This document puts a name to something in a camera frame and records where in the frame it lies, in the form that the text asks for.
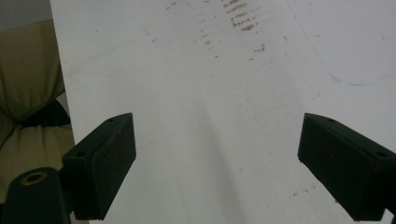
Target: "scuff mark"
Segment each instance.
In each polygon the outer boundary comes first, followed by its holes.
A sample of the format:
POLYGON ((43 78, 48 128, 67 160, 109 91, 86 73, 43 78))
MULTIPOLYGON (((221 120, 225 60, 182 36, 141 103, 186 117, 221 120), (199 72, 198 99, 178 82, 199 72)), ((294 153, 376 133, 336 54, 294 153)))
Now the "scuff mark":
POLYGON ((244 24, 247 21, 253 21, 254 19, 256 19, 256 17, 257 16, 254 16, 253 18, 248 18, 247 20, 239 21, 239 22, 235 22, 234 17, 233 17, 233 18, 231 18, 231 23, 233 24, 233 27, 236 27, 236 26, 240 26, 240 25, 244 24))
POLYGON ((251 25, 249 25, 247 27, 242 28, 241 31, 249 31, 249 30, 253 29, 253 27, 254 27, 254 25, 251 24, 251 25))
POLYGON ((246 4, 246 3, 240 4, 240 5, 236 6, 236 7, 231 8, 229 11, 227 11, 227 13, 235 12, 236 10, 241 9, 241 8, 243 8, 243 7, 246 7, 247 5, 248 5, 248 4, 246 4))
POLYGON ((254 50, 254 52, 265 52, 265 46, 262 44, 262 47, 260 49, 254 50))
POLYGON ((226 4, 224 4, 223 6, 224 6, 224 7, 229 7, 230 5, 235 4, 235 3, 237 3, 237 2, 239 2, 239 0, 232 0, 231 2, 226 3, 226 4))

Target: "white board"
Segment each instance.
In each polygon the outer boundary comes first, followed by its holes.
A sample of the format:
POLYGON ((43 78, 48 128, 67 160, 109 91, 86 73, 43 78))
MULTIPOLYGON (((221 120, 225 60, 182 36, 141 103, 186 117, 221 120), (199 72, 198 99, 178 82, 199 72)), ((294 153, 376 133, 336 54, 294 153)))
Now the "white board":
POLYGON ((394 1, 51 6, 76 140, 134 113, 105 223, 353 223, 297 159, 304 113, 395 149, 394 1))

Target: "white surface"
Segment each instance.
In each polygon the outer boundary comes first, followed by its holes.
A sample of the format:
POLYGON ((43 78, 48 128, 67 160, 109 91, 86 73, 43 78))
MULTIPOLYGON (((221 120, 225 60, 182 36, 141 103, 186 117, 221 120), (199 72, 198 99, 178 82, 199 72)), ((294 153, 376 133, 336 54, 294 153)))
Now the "white surface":
POLYGON ((76 140, 134 113, 105 223, 353 223, 297 159, 303 115, 395 149, 396 2, 228 2, 51 0, 76 140))

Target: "dirt mark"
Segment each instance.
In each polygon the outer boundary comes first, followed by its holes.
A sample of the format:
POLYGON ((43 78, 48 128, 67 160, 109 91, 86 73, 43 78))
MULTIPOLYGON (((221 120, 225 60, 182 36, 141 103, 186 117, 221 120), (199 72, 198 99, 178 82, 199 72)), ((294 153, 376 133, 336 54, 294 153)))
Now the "dirt mark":
POLYGON ((240 5, 236 6, 236 7, 233 7, 233 8, 231 8, 230 10, 228 10, 227 13, 235 12, 236 10, 241 9, 241 8, 244 8, 244 7, 246 7, 247 5, 248 5, 247 3, 240 4, 240 5))
POLYGON ((250 24, 249 26, 242 28, 241 31, 249 31, 249 30, 253 29, 253 27, 254 27, 254 25, 250 24))
POLYGON ((232 0, 231 2, 226 3, 226 4, 224 4, 223 6, 224 6, 224 7, 229 7, 230 5, 235 4, 235 3, 237 3, 237 2, 239 2, 239 0, 232 0))
POLYGON ((254 52, 265 52, 265 46, 262 44, 262 47, 260 49, 254 50, 254 52))

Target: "screw hole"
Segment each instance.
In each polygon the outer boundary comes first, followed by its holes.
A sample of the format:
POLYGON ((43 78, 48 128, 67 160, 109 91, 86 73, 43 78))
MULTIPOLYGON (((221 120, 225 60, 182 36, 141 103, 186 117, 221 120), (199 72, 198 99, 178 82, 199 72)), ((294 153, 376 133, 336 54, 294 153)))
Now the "screw hole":
POLYGON ((377 156, 379 156, 379 157, 383 157, 383 158, 386 158, 388 155, 386 154, 386 153, 384 153, 384 152, 376 152, 375 153, 377 156))
POLYGON ((77 154, 76 154, 76 156, 77 157, 83 157, 83 156, 85 156, 85 151, 80 151, 80 152, 78 152, 77 154))
POLYGON ((33 185, 33 184, 41 182, 46 177, 47 177, 47 173, 45 173, 45 172, 36 172, 36 173, 32 173, 32 174, 26 176, 21 181, 21 183, 24 186, 30 186, 30 185, 33 185))

